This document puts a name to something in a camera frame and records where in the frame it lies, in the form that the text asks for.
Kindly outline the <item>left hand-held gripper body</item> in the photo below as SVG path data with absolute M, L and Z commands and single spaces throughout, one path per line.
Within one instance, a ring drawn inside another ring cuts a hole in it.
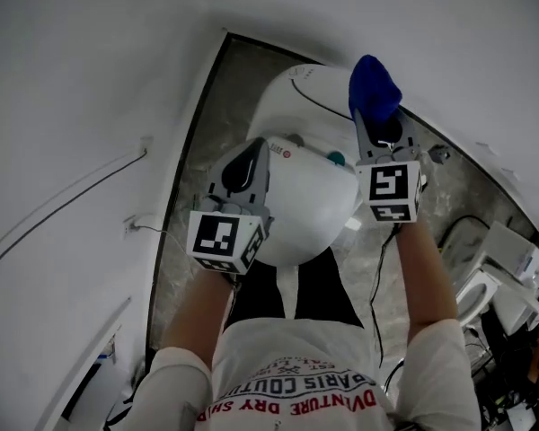
M 190 212 L 186 253 L 204 269 L 244 275 L 272 223 L 264 205 L 207 196 Z

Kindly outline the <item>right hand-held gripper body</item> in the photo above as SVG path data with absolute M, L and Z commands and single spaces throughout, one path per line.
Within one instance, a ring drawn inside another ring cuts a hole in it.
M 366 150 L 355 165 L 358 195 L 378 223 L 415 223 L 420 210 L 422 172 L 418 149 Z

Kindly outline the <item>blue microfibre cloth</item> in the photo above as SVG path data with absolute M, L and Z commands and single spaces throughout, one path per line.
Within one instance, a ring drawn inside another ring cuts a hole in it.
M 402 92 L 384 65 L 374 56 L 364 55 L 349 79 L 349 112 L 358 111 L 365 123 L 384 124 L 398 109 Z

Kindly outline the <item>white smart toilet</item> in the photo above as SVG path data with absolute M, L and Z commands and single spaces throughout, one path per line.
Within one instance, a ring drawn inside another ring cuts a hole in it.
M 353 69 L 293 66 L 266 87 L 258 102 L 248 137 L 262 137 L 269 145 L 265 204 L 273 217 L 257 253 L 260 262 L 292 267 L 317 257 L 358 209 L 360 154 L 349 112 Z M 365 124 L 375 145 L 392 152 L 388 121 Z M 344 154 L 344 167 L 326 158 L 332 151 Z

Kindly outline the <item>person's left forearm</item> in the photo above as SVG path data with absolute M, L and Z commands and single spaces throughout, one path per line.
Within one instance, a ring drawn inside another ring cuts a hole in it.
M 177 347 L 212 367 L 234 276 L 202 269 L 186 286 L 181 305 L 163 335 L 162 348 Z

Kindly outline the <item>person's right forearm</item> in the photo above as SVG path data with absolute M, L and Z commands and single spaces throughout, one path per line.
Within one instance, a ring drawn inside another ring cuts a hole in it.
M 451 280 L 437 245 L 422 221 L 402 224 L 396 234 L 409 315 L 408 342 L 430 325 L 457 317 Z

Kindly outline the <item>white tank toilet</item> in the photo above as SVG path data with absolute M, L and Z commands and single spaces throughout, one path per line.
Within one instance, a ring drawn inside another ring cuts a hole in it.
M 493 309 L 502 329 L 510 336 L 523 325 L 528 330 L 539 317 L 538 287 L 532 279 L 524 283 L 500 280 L 499 288 L 492 298 Z
M 479 250 L 466 265 L 450 270 L 462 325 L 492 307 L 500 280 L 524 283 L 532 279 L 538 287 L 539 249 L 499 222 L 489 228 Z

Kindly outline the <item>black trousers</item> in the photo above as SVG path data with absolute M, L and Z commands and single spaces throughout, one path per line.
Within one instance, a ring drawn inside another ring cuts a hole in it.
M 301 264 L 297 273 L 295 318 L 336 321 L 356 327 L 363 324 L 342 284 L 332 249 Z M 285 309 L 278 290 L 277 269 L 254 261 L 234 297 L 225 327 L 259 318 L 284 319 Z

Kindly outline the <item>clear plastic sheet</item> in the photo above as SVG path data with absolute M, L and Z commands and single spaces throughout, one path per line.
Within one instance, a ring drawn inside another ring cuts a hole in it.
M 468 264 L 479 250 L 489 229 L 474 223 L 457 224 L 442 246 L 442 259 L 447 269 Z

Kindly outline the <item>white printed t-shirt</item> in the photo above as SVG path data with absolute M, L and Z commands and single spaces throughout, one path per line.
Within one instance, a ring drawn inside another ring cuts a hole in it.
M 406 350 L 397 401 L 375 378 L 365 330 L 331 321 L 255 319 L 220 337 L 212 366 L 160 350 L 124 431 L 480 431 L 457 321 Z

